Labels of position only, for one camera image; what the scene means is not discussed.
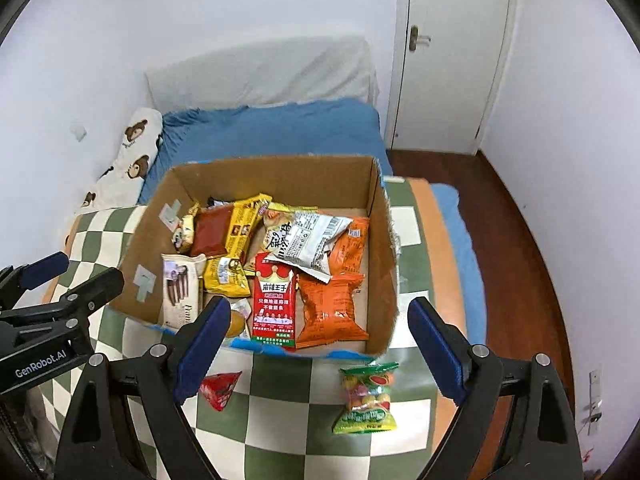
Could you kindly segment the small red triangular packet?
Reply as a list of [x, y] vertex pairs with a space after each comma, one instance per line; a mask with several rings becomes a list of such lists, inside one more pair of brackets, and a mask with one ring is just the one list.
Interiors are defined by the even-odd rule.
[[241, 375], [241, 372], [234, 372], [206, 376], [201, 382], [198, 392], [204, 396], [204, 399], [215, 411], [222, 412], [227, 406]]

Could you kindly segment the green yellow candy bag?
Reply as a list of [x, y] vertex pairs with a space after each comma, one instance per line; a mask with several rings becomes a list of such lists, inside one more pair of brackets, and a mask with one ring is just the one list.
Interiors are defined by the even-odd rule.
[[397, 428], [390, 411], [390, 389], [398, 367], [397, 362], [388, 362], [340, 369], [346, 403], [334, 422], [334, 434], [374, 434]]

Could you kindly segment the orange snack packet QR code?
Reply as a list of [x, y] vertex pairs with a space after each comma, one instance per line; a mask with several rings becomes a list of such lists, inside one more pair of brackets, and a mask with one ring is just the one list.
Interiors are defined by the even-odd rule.
[[304, 327], [296, 337], [297, 349], [369, 339], [368, 332], [355, 320], [354, 293], [363, 281], [362, 274], [337, 274], [326, 284], [306, 275], [298, 281]]

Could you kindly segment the gold panda candy packet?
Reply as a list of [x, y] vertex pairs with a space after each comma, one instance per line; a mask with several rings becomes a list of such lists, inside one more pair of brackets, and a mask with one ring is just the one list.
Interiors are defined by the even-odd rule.
[[195, 202], [188, 212], [179, 220], [177, 229], [171, 237], [171, 243], [179, 254], [188, 254], [194, 243], [195, 218], [200, 212], [201, 206]]

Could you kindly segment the white chocolate stick packet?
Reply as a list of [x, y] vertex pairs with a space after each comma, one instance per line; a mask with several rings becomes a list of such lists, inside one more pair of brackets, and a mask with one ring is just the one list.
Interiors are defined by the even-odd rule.
[[201, 278], [206, 257], [199, 255], [162, 255], [163, 301], [160, 322], [172, 330], [192, 323], [201, 312]]

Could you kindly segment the small yellow snack packet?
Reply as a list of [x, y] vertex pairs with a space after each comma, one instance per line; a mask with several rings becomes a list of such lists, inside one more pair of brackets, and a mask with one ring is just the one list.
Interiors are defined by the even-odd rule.
[[203, 273], [204, 289], [209, 295], [248, 298], [248, 284], [242, 264], [227, 256], [208, 258]]

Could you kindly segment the red crown spicy snack packet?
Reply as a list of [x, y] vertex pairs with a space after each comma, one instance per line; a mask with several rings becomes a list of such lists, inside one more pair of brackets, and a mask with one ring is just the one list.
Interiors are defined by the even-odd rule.
[[269, 252], [258, 252], [255, 258], [252, 338], [294, 349], [296, 274], [269, 257]]

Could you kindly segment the bear print pillow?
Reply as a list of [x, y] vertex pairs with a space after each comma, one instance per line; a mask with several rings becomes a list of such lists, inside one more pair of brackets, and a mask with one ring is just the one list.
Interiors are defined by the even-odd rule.
[[103, 210], [137, 203], [163, 132], [163, 117], [158, 110], [138, 108], [122, 134], [114, 162], [88, 191], [80, 210]]

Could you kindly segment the dark red snack packet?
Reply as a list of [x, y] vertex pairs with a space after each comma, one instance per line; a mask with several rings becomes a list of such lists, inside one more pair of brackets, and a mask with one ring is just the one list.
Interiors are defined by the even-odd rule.
[[232, 211], [232, 205], [224, 205], [203, 209], [196, 215], [194, 241], [190, 249], [192, 257], [216, 257], [227, 252], [226, 241]]

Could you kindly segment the crumpled orange snack packet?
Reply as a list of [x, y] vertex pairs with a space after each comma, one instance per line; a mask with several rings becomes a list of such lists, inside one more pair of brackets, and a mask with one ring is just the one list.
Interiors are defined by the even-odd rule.
[[352, 219], [329, 255], [329, 269], [332, 275], [359, 272], [367, 245], [369, 226], [368, 217]]

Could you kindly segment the white printed snack packet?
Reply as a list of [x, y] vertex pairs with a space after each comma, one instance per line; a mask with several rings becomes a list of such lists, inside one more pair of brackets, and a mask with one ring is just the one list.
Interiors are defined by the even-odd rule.
[[294, 266], [316, 280], [331, 281], [329, 255], [337, 239], [352, 224], [352, 218], [318, 212], [296, 211], [291, 229], [265, 261]]

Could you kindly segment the blue bed sheet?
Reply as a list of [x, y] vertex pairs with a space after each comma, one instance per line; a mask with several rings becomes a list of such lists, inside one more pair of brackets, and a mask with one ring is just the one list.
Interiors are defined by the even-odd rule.
[[[149, 203], [171, 167], [187, 162], [264, 155], [366, 155], [378, 160], [384, 176], [393, 173], [380, 135], [378, 111], [356, 99], [267, 108], [179, 110], [163, 116], [156, 145], [157, 155], [142, 185], [139, 205]], [[431, 188], [454, 248], [469, 341], [484, 344], [484, 283], [471, 235], [459, 211], [459, 192], [443, 183], [433, 183]]]

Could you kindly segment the white mattress headboard cover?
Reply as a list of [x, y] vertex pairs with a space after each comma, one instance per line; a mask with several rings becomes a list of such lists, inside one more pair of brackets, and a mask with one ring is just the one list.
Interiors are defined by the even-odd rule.
[[162, 113], [201, 108], [378, 100], [378, 80], [363, 36], [298, 36], [216, 47], [145, 71]]

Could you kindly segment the white door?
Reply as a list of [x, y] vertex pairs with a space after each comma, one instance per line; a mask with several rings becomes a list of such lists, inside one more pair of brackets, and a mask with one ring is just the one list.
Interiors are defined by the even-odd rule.
[[[385, 142], [392, 150], [473, 154], [494, 105], [516, 0], [397, 0]], [[432, 38], [410, 52], [409, 30]]]

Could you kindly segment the wall power socket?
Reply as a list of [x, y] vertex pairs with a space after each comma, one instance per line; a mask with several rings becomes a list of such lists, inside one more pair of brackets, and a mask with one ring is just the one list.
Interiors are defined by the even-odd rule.
[[598, 432], [599, 422], [602, 418], [602, 370], [597, 368], [589, 373], [589, 414], [587, 420], [588, 434], [594, 436]]

